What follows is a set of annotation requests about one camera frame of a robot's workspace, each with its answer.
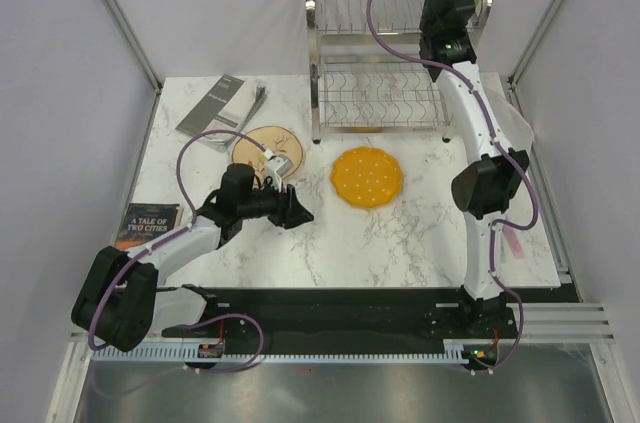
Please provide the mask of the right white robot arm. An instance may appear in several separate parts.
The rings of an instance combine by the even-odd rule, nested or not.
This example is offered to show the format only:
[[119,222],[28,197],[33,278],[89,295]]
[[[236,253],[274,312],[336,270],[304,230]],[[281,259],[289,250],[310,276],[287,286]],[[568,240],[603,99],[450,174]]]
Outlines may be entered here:
[[477,6],[477,0],[424,0],[419,55],[452,108],[466,153],[467,165],[451,183],[466,225],[463,287],[474,300],[490,300],[502,292],[495,281],[496,223],[520,186],[529,156],[502,134],[482,87],[468,28]]

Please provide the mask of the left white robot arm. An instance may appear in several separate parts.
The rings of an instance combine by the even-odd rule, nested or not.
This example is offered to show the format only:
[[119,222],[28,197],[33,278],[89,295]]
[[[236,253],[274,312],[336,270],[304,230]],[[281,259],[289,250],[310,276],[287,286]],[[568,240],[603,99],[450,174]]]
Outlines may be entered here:
[[71,313],[88,331],[94,351],[112,346],[128,352],[152,328],[159,285],[193,260],[229,243],[251,219],[266,218],[286,230],[314,221],[283,177],[292,166],[284,156],[266,162],[266,178],[256,187],[248,164],[227,167],[195,218],[128,251],[107,246],[96,255]]

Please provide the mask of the orange polka dot plate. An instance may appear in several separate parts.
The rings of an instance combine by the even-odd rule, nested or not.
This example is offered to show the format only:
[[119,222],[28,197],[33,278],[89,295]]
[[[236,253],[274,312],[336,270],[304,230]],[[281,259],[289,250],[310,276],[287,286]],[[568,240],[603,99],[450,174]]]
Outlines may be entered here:
[[344,151],[334,162],[330,182],[339,198],[360,209],[393,201],[403,188],[397,160],[379,148],[360,146]]

